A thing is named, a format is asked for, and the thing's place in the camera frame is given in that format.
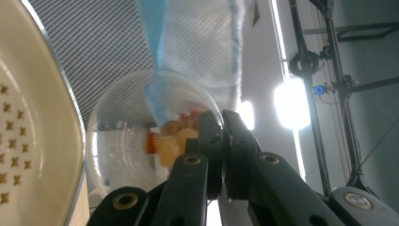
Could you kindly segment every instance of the bolt hole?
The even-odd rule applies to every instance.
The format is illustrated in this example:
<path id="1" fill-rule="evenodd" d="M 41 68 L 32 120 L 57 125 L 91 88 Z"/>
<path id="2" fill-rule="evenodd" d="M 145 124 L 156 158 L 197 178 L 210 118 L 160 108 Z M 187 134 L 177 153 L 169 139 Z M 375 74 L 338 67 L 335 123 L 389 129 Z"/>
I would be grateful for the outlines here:
<path id="1" fill-rule="evenodd" d="M 189 156 L 186 157 L 186 159 L 184 160 L 184 163 L 187 165 L 196 165 L 200 162 L 200 159 L 196 156 Z"/>
<path id="2" fill-rule="evenodd" d="M 122 205 L 125 205 L 129 202 L 132 201 L 132 197 L 131 196 L 123 196 L 122 198 L 120 198 L 119 203 Z"/>
<path id="3" fill-rule="evenodd" d="M 173 216 L 169 219 L 168 226 L 184 226 L 185 218 L 183 216 Z"/>
<path id="4" fill-rule="evenodd" d="M 270 155 L 263 155 L 263 156 L 261 156 L 261 159 L 265 163 L 272 164 L 272 165 L 278 164 L 278 162 L 279 162 L 278 158 L 270 156 Z"/>
<path id="5" fill-rule="evenodd" d="M 138 196 L 134 193 L 120 194 L 115 197 L 113 201 L 114 208 L 118 210 L 126 210 L 135 206 L 138 201 Z"/>
<path id="6" fill-rule="evenodd" d="M 309 218 L 309 222 L 314 226 L 328 226 L 327 222 L 323 218 L 316 215 L 312 215 Z"/>

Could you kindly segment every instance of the metal pole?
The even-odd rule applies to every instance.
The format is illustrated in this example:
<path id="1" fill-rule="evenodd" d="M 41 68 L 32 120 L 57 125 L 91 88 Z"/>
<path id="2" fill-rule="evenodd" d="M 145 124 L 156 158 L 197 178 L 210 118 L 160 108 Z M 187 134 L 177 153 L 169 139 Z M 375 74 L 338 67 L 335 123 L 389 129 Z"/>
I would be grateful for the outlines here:
<path id="1" fill-rule="evenodd" d="M 356 144 L 356 138 L 354 133 L 354 128 L 349 112 L 349 107 L 345 107 L 347 105 L 347 95 L 349 94 L 346 90 L 346 87 L 343 85 L 343 70 L 340 61 L 340 55 L 338 51 L 338 38 L 336 35 L 334 23 L 332 20 L 332 8 L 326 8 L 326 11 L 322 11 L 325 21 L 326 21 L 326 29 L 329 40 L 329 45 L 332 51 L 332 65 L 334 68 L 335 79 L 338 85 L 338 93 L 341 103 L 341 108 L 345 109 L 343 112 L 343 126 L 345 130 L 346 141 L 348 144 L 348 151 L 351 162 L 352 172 L 358 174 L 360 171 L 359 167 L 359 154 Z"/>
<path id="2" fill-rule="evenodd" d="M 314 139 L 314 145 L 315 145 L 316 154 L 317 154 L 317 161 L 319 163 L 319 170 L 320 170 L 320 176 L 321 176 L 322 185 L 323 185 L 323 192 L 326 196 L 328 196 L 329 192 L 331 191 L 331 187 L 330 187 L 329 179 L 328 179 L 325 150 L 324 150 L 324 145 L 323 145 L 323 140 L 322 140 L 322 134 L 320 131 L 320 124 L 319 124 L 319 118 L 317 115 L 317 108 L 316 108 L 315 101 L 313 99 L 314 97 L 312 95 L 311 59 L 309 56 L 308 49 L 306 47 L 306 42 L 302 35 L 302 28 L 300 26 L 299 15 L 298 15 L 297 8 L 296 8 L 296 0 L 290 0 L 290 6 L 291 6 L 291 14 L 293 16 L 296 44 L 298 46 L 298 53 L 300 55 L 300 64 L 301 64 L 302 71 L 305 73 L 303 75 L 303 77 L 304 77 L 305 89 L 306 89 L 306 93 L 307 93 L 307 97 L 308 97 L 309 111 L 311 113 L 311 129 L 313 131 L 313 139 Z"/>
<path id="3" fill-rule="evenodd" d="M 399 83 L 399 77 L 387 78 L 387 79 L 375 81 L 372 83 L 355 86 L 352 89 L 350 89 L 348 92 L 354 93 L 354 92 L 360 92 L 360 91 L 365 91 L 365 90 L 370 90 L 370 89 L 377 89 L 377 88 L 381 88 L 381 87 L 391 86 L 391 85 L 394 85 L 397 83 Z"/>

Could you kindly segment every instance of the food in bowl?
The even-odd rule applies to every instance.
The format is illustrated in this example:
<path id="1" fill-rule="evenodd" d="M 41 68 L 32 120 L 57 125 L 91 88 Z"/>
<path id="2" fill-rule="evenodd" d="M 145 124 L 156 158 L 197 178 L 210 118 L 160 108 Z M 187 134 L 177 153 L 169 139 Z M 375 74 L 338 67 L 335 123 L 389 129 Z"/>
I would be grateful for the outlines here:
<path id="1" fill-rule="evenodd" d="M 162 166 L 171 167 L 178 156 L 185 153 L 185 142 L 188 138 L 198 138 L 199 112 L 181 114 L 176 121 L 166 122 L 160 129 L 161 134 L 149 132 L 144 143 L 148 154 L 158 154 Z"/>

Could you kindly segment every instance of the wall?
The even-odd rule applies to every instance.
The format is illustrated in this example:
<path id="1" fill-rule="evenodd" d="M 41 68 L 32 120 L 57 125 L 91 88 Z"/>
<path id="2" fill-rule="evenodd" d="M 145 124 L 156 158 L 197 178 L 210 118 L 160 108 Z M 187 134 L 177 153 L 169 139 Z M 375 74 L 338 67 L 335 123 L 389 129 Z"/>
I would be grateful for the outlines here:
<path id="1" fill-rule="evenodd" d="M 336 25 L 399 22 L 399 1 L 336 1 Z M 399 32 L 382 40 L 340 43 L 343 71 L 357 85 L 399 76 Z M 359 141 L 361 159 L 383 138 L 364 163 L 366 182 L 376 195 L 399 212 L 399 85 L 355 93 L 350 109 Z"/>

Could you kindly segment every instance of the colander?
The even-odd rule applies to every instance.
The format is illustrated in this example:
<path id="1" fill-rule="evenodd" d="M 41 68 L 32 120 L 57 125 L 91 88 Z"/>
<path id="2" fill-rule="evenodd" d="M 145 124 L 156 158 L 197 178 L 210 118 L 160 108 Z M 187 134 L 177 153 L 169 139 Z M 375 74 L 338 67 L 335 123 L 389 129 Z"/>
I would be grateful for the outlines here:
<path id="1" fill-rule="evenodd" d="M 43 32 L 0 1 L 0 225 L 64 225 L 80 185 L 83 127 Z"/>

